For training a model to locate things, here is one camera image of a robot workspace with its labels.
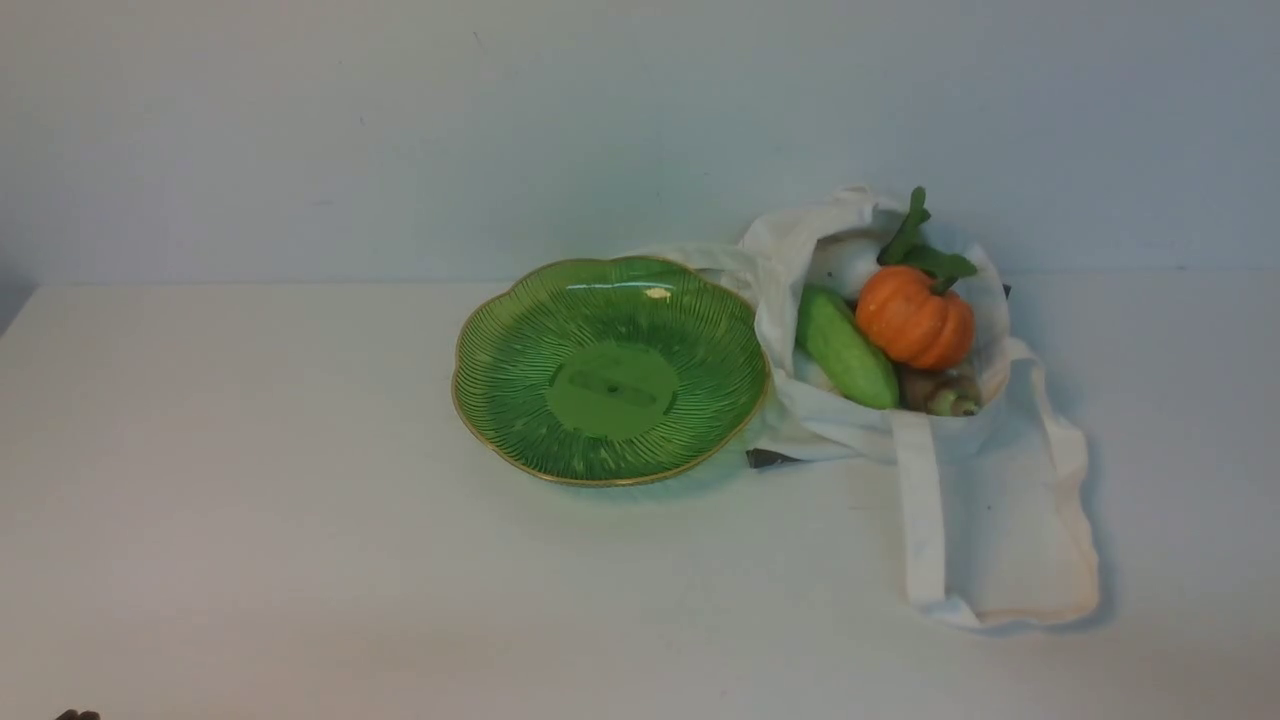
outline cucumber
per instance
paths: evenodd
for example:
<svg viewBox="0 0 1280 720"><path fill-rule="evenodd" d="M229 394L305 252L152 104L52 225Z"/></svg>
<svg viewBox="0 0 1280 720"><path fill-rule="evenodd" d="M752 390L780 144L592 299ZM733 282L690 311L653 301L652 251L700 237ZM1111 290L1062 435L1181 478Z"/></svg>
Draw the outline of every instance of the cucumber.
<svg viewBox="0 0 1280 720"><path fill-rule="evenodd" d="M897 407L893 364L854 325L854 313L833 291L806 284L796 316L796 345L818 363L840 393L859 405Z"/></svg>

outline white tote bag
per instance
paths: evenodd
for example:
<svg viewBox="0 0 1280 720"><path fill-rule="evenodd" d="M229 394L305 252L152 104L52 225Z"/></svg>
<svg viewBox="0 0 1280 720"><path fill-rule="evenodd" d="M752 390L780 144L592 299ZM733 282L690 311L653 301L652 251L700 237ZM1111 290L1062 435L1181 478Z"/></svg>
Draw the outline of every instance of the white tote bag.
<svg viewBox="0 0 1280 720"><path fill-rule="evenodd" d="M1084 436L1053 413L1043 365L1010 336L1005 288L980 247L931 238L978 266L955 287L977 319L972 357L986 401L977 415L873 410L810 384L813 370L797 368L796 311L819 241L891 232L902 211L867 187L850 187L824 202L763 215L737 247L634 254L707 272L755 306L774 388L758 448L796 460L864 456L897 465L906 594L920 612L974 629L1083 618L1098 603L1098 557L1080 506ZM1020 364L1029 373L1015 373Z"/></svg>

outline garlic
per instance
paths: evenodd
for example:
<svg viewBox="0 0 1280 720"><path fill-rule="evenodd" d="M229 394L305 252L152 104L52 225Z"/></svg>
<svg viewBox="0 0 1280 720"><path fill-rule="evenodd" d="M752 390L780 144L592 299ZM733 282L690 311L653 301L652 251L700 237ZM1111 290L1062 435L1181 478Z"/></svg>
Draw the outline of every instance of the garlic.
<svg viewBox="0 0 1280 720"><path fill-rule="evenodd" d="M881 269L876 256L882 246L881 240L865 236L837 234L820 240L813 251L805 281L831 288L852 302L867 281Z"/></svg>

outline bag handle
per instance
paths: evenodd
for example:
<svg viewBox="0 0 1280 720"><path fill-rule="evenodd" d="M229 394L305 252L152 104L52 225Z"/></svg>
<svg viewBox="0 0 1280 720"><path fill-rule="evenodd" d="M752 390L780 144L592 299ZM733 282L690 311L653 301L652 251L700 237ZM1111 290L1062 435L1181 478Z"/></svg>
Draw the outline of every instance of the bag handle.
<svg viewBox="0 0 1280 720"><path fill-rule="evenodd" d="M1059 515L1069 525L1076 539L1076 550L1097 577L1098 556L1089 538L1092 530L1079 502L1079 488L1088 471L1088 448L1084 433L1053 411L1046 388L1044 365L1041 359L1015 337L1005 340L1011 363L1032 361L1032 393L1041 428L1050 451L1050 460L1059 477L1059 487L1069 492L1055 493ZM906 556L908 601L922 614L961 628L980 628L984 620L998 620L997 611L991 618L979 618L964 598L948 594L946 588L946 523L942 514L942 483L937 451L928 415L905 410L890 410L893 429L893 447L897 452L899 488L902 498L902 536ZM1078 607L1051 612L1019 610L1014 612L1037 623L1061 623L1078 618L1097 606L1098 588L1091 588L1091 597Z"/></svg>

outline dark object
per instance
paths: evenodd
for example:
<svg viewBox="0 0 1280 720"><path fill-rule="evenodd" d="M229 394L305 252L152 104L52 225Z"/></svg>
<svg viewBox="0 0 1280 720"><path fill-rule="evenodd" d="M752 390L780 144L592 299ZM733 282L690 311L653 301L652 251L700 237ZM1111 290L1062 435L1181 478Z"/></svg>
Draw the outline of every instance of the dark object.
<svg viewBox="0 0 1280 720"><path fill-rule="evenodd" d="M772 450L760 450L759 447L753 447L746 451L746 465L753 470L772 468L773 465L783 465L787 462L801 462L801 460L791 457L790 455L782 455L781 452L773 452Z"/></svg>

